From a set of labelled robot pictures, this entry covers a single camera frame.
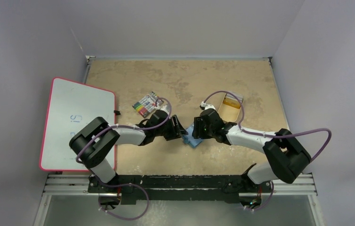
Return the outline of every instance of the beige table surface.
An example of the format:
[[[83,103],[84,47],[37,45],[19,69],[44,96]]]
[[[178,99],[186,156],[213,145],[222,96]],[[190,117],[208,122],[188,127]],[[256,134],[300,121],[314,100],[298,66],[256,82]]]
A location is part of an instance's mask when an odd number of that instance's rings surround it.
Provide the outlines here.
[[[172,114],[186,128],[199,116],[199,104],[209,94],[230,90],[244,96],[243,126],[264,131],[287,127],[267,61],[99,59],[92,63],[87,84],[115,92],[117,110],[122,114],[117,117],[119,124],[140,122],[143,118],[132,105],[154,91],[172,103]],[[223,97],[216,94],[208,103],[218,109]],[[146,146],[119,145],[117,161],[119,174],[220,175],[242,174],[253,163],[266,161],[266,157],[214,139],[193,149],[182,139],[166,142],[157,137]]]

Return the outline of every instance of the gray wall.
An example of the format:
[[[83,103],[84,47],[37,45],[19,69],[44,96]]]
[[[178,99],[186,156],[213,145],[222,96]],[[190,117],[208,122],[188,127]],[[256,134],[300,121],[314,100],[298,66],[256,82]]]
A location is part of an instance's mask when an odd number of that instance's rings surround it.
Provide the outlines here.
[[[273,63],[291,129],[332,129],[310,166],[327,222],[355,225],[355,1],[305,1]],[[314,153],[325,136],[300,141]]]
[[[86,55],[270,57],[304,0],[60,1]]]
[[[0,1],[0,225],[32,225],[50,83],[81,80],[85,57],[52,1]]]

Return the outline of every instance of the whiteboard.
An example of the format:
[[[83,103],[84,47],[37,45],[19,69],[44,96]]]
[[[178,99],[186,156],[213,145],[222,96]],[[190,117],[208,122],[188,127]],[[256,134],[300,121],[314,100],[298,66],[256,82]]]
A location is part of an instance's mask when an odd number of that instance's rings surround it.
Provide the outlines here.
[[[46,125],[40,155],[40,168],[45,171],[88,171],[75,162],[76,154],[69,147],[70,139],[95,117],[115,124],[115,94],[54,78],[47,106]],[[106,159],[115,168],[115,147]]]

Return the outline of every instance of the red border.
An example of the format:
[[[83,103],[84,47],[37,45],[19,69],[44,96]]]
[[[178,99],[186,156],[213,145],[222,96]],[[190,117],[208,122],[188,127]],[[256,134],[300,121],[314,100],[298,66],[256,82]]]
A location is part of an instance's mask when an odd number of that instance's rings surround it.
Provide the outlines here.
[[[74,82],[74,83],[77,83],[77,84],[82,84],[82,85],[85,85],[85,86],[89,86],[89,87],[93,87],[93,88],[96,88],[96,89],[101,89],[101,90],[104,90],[104,91],[108,91],[108,92],[111,92],[114,94],[114,103],[115,103],[115,106],[114,106],[114,110],[116,110],[116,95],[114,92],[110,91],[110,90],[106,90],[106,89],[102,89],[102,88],[98,88],[98,87],[95,87],[95,86],[90,86],[90,85],[86,85],[84,83],[81,83],[81,82],[77,82],[77,81],[72,81],[72,80],[69,80],[69,79],[65,79],[65,78],[61,78],[61,77],[55,77],[53,78],[53,80],[51,81],[51,88],[50,88],[50,97],[48,98],[48,104],[47,104],[47,113],[46,113],[46,123],[44,124],[44,131],[43,131],[43,139],[41,141],[41,150],[40,150],[40,160],[39,160],[39,167],[41,168],[41,170],[43,171],[50,171],[50,172],[54,172],[54,171],[63,171],[63,172],[89,172],[89,170],[82,170],[82,169],[68,169],[68,170],[63,170],[63,169],[45,169],[41,166],[41,159],[42,159],[42,156],[43,156],[43,148],[44,148],[44,138],[46,137],[46,129],[47,129],[47,120],[48,120],[48,112],[50,110],[50,101],[51,101],[51,95],[53,93],[53,84],[54,84],[54,80],[55,79],[62,79],[62,80],[66,80],[66,81],[71,81],[71,82]],[[117,147],[115,146],[115,156],[114,156],[114,170],[116,170],[116,151],[117,150]]]

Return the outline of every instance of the blue folded fabric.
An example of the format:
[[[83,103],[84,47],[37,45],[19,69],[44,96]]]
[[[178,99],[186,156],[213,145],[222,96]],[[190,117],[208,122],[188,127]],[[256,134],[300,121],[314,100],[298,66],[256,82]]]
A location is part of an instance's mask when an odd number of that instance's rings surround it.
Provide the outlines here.
[[[185,144],[189,144],[192,148],[195,148],[202,142],[202,139],[194,139],[192,136],[192,131],[194,131],[194,124],[190,125],[186,131],[189,133],[188,135],[183,135],[183,142]]]

